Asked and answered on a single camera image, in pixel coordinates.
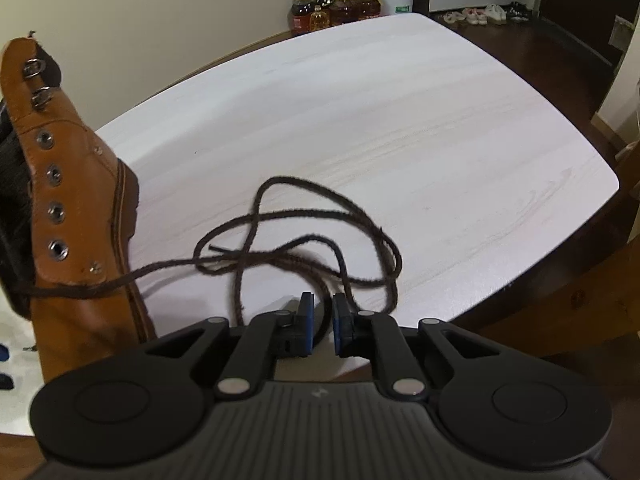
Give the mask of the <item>dark brown shoelace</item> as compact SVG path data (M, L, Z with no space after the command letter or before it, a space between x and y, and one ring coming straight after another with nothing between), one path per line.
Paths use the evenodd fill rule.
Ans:
M290 186L320 196L336 207L334 209L290 208L262 211L262 199L277 185ZM353 226L370 240L381 268L379 278L357 278L349 273L344 252L332 238L320 234L306 234L294 238L276 248L253 248L258 228L264 222L304 219L333 220ZM330 296L327 281L342 285L347 304L360 311L354 290L383 289L386 303L384 314L394 312L398 305L398 285L404 262L397 244L377 226L371 217L355 202L324 185L298 177L277 176L265 180L257 189L250 211L235 217L207 232L194 247L190 258L160 260L112 278L97 285L54 285L38 287L24 281L15 285L18 294L27 297L58 297L66 299L91 299L104 297L110 292L134 284L140 278L167 269L193 266L201 274L232 276L231 313L236 326L245 324L242 304L244 273L254 266L273 266L284 272L301 276L321 296Z

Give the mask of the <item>brown leather work boot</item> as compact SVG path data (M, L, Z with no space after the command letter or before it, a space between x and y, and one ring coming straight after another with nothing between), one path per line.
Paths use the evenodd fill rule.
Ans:
M1 52L1 286L46 382L155 337L129 272L139 183L34 37Z

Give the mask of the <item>shoes on floor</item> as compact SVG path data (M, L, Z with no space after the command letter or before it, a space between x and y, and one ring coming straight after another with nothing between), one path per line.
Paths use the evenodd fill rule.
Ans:
M448 25L466 23L486 26L489 23L505 25L507 22L526 23L532 18L532 11L520 2L512 1L506 6L497 3L488 4L484 8L465 8L461 11L447 11L442 20Z

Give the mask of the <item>cooking oil bottles cluster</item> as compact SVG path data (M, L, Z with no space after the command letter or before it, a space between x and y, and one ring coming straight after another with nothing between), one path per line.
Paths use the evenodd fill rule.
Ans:
M380 0L292 0L288 24L294 36L378 18Z

